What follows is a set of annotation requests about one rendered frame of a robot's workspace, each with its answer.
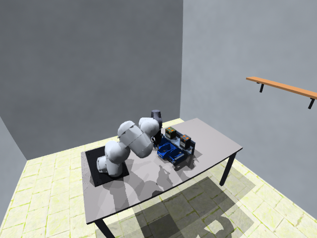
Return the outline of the blue open-front bin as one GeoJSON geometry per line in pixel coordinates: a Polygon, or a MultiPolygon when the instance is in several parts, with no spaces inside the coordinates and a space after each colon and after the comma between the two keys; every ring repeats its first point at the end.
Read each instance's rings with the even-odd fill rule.
{"type": "MultiPolygon", "coordinates": [[[[177,147],[177,148],[175,148],[174,150],[172,150],[172,151],[169,153],[168,158],[173,162],[176,157],[178,157],[178,156],[181,155],[181,154],[179,154],[178,152],[181,152],[181,154],[184,153],[184,151],[182,151],[180,148],[177,147]]],[[[184,157],[182,157],[182,158],[184,158],[184,157]]],[[[179,160],[181,160],[182,158],[178,159],[177,162],[178,162],[179,160]]]]}
{"type": "MultiPolygon", "coordinates": [[[[168,144],[168,143],[171,143],[169,140],[167,140],[166,138],[162,138],[161,139],[161,143],[159,144],[159,148],[161,147],[161,146],[164,146],[164,145],[166,145],[166,144],[168,144]]],[[[172,143],[171,143],[172,144],[172,143]]]]}
{"type": "Polygon", "coordinates": [[[161,146],[157,151],[157,154],[162,157],[163,159],[168,157],[169,153],[174,150],[176,147],[173,146],[171,143],[168,143],[164,146],[161,146]],[[165,150],[165,152],[163,152],[165,150]]]}

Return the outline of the black tool case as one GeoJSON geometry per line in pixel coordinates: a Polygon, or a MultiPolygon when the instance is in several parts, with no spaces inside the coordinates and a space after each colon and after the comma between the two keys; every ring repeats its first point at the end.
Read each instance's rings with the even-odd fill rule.
{"type": "Polygon", "coordinates": [[[188,149],[190,147],[191,143],[191,137],[184,134],[180,137],[180,147],[182,147],[184,150],[188,149]]]}

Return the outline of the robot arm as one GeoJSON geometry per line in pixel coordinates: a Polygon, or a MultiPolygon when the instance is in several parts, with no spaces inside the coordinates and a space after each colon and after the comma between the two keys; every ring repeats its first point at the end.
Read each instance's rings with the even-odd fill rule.
{"type": "Polygon", "coordinates": [[[108,173],[111,177],[120,176],[122,174],[122,162],[128,159],[131,150],[139,158],[149,156],[153,150],[151,138],[162,128],[159,110],[152,110],[151,118],[141,118],[139,127],[132,121],[124,122],[118,129],[117,138],[119,138],[119,142],[107,142],[105,144],[105,156],[97,159],[98,171],[108,173]]]}

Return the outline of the dark grey shelf rack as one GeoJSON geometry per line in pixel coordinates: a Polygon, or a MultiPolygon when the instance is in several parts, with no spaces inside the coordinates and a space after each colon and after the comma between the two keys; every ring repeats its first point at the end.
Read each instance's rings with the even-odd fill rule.
{"type": "Polygon", "coordinates": [[[172,144],[177,148],[180,148],[182,151],[184,151],[184,153],[180,156],[178,156],[177,158],[174,159],[174,161],[172,162],[168,157],[166,157],[172,164],[174,164],[175,166],[178,165],[179,163],[183,162],[184,160],[186,160],[187,156],[189,156],[190,154],[194,154],[194,150],[195,150],[195,142],[193,140],[191,140],[191,145],[188,149],[184,150],[182,147],[179,146],[180,143],[180,137],[183,136],[182,133],[176,131],[176,137],[173,139],[169,139],[168,137],[166,137],[166,135],[164,134],[162,136],[162,138],[166,138],[168,139],[170,142],[172,142],[172,144]],[[192,150],[192,152],[190,152],[190,150],[192,150]],[[184,157],[184,158],[182,158],[184,157]],[[181,160],[179,160],[177,162],[178,159],[182,158],[181,160]]]}

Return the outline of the dark green tool case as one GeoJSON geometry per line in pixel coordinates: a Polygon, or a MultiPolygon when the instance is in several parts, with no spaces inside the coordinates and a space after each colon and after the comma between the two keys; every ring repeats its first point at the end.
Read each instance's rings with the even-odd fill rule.
{"type": "Polygon", "coordinates": [[[172,128],[172,127],[168,127],[165,129],[165,135],[166,137],[168,137],[169,139],[173,139],[176,137],[176,129],[172,128]]]}

